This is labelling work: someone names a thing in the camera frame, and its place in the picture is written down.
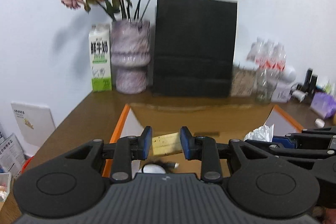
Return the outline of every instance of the crumpled tissue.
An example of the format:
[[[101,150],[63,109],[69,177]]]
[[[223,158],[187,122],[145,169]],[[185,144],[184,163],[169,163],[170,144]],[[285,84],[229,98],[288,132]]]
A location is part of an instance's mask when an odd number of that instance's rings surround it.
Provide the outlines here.
[[[254,141],[272,142],[273,129],[274,129],[274,125],[270,127],[268,126],[259,127],[253,130],[252,132],[246,134],[246,136],[244,137],[244,141],[254,140]]]

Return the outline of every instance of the purple tissue pack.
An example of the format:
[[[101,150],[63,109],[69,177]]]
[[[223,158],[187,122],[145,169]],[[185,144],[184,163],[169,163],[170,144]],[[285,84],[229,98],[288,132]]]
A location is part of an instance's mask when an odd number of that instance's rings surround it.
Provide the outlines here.
[[[334,116],[336,112],[336,102],[331,95],[323,92],[316,92],[310,108],[322,119],[327,119]]]

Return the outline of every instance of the wooden table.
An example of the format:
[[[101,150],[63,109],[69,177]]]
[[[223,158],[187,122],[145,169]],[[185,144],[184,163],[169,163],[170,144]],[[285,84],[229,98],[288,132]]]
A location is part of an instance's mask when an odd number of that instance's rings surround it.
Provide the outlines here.
[[[206,106],[221,104],[253,104],[253,98],[176,98],[153,97],[150,92],[123,95],[116,91],[89,94],[58,126],[32,159],[28,168],[35,167],[89,140],[100,138],[109,142],[119,115],[126,103],[160,106]],[[289,102],[280,104],[286,112],[306,128],[314,128],[317,115],[308,105]],[[0,223],[10,224],[21,215],[12,192],[0,211]]]

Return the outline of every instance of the milk carton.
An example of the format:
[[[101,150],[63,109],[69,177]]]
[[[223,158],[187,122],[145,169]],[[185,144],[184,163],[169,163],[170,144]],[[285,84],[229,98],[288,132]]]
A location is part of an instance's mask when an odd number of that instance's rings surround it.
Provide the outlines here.
[[[110,25],[97,24],[89,33],[90,69],[93,91],[112,90]]]

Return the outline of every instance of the screw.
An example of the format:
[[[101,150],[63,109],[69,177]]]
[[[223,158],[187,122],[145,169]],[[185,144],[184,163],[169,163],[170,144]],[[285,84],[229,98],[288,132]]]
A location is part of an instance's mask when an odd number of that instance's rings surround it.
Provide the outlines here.
[[[112,178],[114,180],[127,180],[128,179],[128,174],[125,172],[116,172],[112,175]]]
[[[216,180],[216,179],[219,179],[220,177],[221,177],[221,174],[216,171],[210,171],[204,174],[204,178],[208,180]]]

